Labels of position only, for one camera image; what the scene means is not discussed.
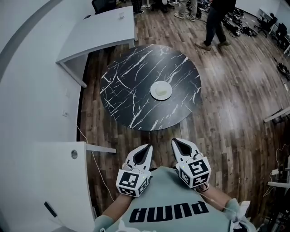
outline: white cable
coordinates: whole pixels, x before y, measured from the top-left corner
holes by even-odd
[[[278,159],[277,159],[277,153],[278,153],[278,150],[282,151],[283,148],[284,148],[285,146],[289,147],[289,145],[284,144],[283,147],[282,147],[282,149],[279,149],[279,148],[278,148],[278,149],[276,150],[276,161],[277,161],[277,164],[278,164],[278,167],[277,167],[277,169],[278,169],[278,173],[279,173],[279,162],[278,162]]]
[[[224,209],[227,209],[227,210],[229,210],[229,211],[232,211],[235,215],[237,215],[237,212],[231,210],[230,208],[227,208],[227,207],[224,207],[224,206],[220,205],[220,204],[217,203],[215,200],[213,200],[213,199],[207,197],[206,195],[204,195],[204,194],[202,194],[202,193],[200,193],[200,192],[197,192],[197,193],[199,193],[200,195],[202,195],[202,196],[204,196],[205,198],[209,199],[211,202],[216,203],[219,207],[222,207],[222,208],[224,208]]]
[[[267,193],[267,194],[264,194],[263,197],[267,196],[275,187],[271,188],[271,190]]]
[[[282,151],[283,148],[284,148],[285,146],[289,147],[289,145],[284,144],[283,147],[282,147],[282,149],[278,148],[278,149],[276,150],[276,162],[277,162],[277,165],[278,165],[278,166],[277,166],[278,173],[279,173],[279,162],[278,162],[278,159],[277,159],[278,150]],[[264,196],[267,196],[267,195],[272,191],[272,189],[275,188],[275,187],[271,188],[271,190],[269,191],[270,188],[271,188],[271,186],[270,186],[270,187],[267,189],[267,191],[264,193],[263,197],[264,197]]]
[[[78,130],[80,131],[80,133],[82,134],[82,136],[83,136],[83,137],[86,139],[86,141],[87,141],[86,136],[81,132],[80,128],[78,128]],[[93,156],[93,158],[94,158],[94,161],[95,161],[95,163],[96,163],[96,166],[97,166],[97,168],[98,168],[98,170],[99,170],[99,173],[100,173],[100,175],[101,175],[101,179],[102,179],[102,181],[103,181],[105,187],[108,189],[108,192],[109,192],[109,194],[110,194],[111,199],[112,199],[113,201],[115,201],[115,200],[113,199],[112,195],[111,195],[111,192],[110,192],[108,186],[106,185],[106,183],[105,183],[105,181],[104,181],[104,179],[103,179],[103,176],[102,176],[102,174],[101,174],[101,171],[100,171],[100,169],[99,169],[99,166],[98,166],[98,164],[97,164],[97,162],[96,162],[95,155],[94,155],[93,151],[91,151],[91,152],[92,152],[92,156]]]
[[[267,195],[272,191],[272,189],[275,188],[275,187],[273,187],[273,188],[270,190],[270,192],[268,192],[270,188],[271,188],[271,186],[269,186],[269,188],[267,189],[267,191],[264,193],[263,197],[264,197],[264,196],[267,196]]]

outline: black chair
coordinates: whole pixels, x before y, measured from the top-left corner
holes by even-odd
[[[277,22],[277,18],[271,13],[270,14],[272,19],[269,21],[268,19],[265,19],[262,15],[262,19],[258,19],[258,22],[260,23],[260,26],[254,26],[257,27],[259,30],[258,32],[263,32],[265,34],[265,37],[267,38],[268,33],[271,30],[271,27]]]
[[[96,15],[116,8],[116,0],[92,0]]]
[[[275,36],[272,36],[280,46],[280,48],[285,49],[287,40],[285,36],[287,35],[287,27],[284,24],[279,24],[278,29],[275,32]]]

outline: light green t-shirt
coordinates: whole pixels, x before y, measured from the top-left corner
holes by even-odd
[[[223,212],[207,204],[177,175],[176,170],[159,167],[143,193],[135,198],[115,223],[110,217],[95,220],[94,232],[228,232],[231,220],[239,210],[236,199]],[[248,232],[255,227],[243,217],[240,221]]]

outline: white wall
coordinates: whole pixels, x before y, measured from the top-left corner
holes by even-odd
[[[237,0],[236,7],[252,15],[259,16],[260,8],[268,13],[276,14],[281,0]]]
[[[0,52],[19,27],[50,0],[0,0]]]
[[[278,18],[277,23],[284,23],[284,25],[287,27],[288,33],[290,33],[290,6],[286,1],[281,1],[276,17]]]
[[[7,15],[9,10],[1,9]],[[63,0],[56,5],[24,38],[1,79],[0,209],[12,231],[57,228],[47,220],[49,213],[40,198],[39,151],[35,152],[34,144],[76,140],[80,86],[55,60],[74,24],[91,11],[91,0]],[[1,29],[14,27],[18,15],[13,14],[4,26],[1,23]],[[62,116],[63,110],[68,117]]]

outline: table leg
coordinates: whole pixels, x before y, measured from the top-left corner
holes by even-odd
[[[135,41],[138,41],[137,33],[138,33],[138,28],[137,28],[136,25],[134,24]]]
[[[281,116],[281,115],[283,115],[283,114],[285,114],[285,116],[288,115],[288,114],[290,114],[290,107],[287,107],[286,109],[280,111],[279,113],[276,113],[276,114],[274,114],[273,116],[266,118],[266,119],[264,120],[264,123],[266,123],[266,122],[268,122],[268,121],[271,121],[271,120],[273,120],[274,118],[279,117],[279,116]]]
[[[134,40],[130,40],[129,41],[129,48],[133,48],[133,47],[135,47]]]
[[[91,145],[91,144],[86,144],[86,150],[98,151],[98,152],[116,153],[116,149],[114,149],[114,148],[100,147],[100,146]]]
[[[290,188],[290,184],[288,183],[268,182],[268,185],[280,188]]]
[[[271,27],[269,34],[271,34],[272,30],[274,29],[275,24]]]
[[[64,62],[58,63],[63,69],[73,78],[75,81],[82,87],[86,88],[87,85],[85,82],[82,81]]]
[[[283,54],[286,54],[286,52],[290,49],[290,45],[288,46],[288,48],[284,51]]]

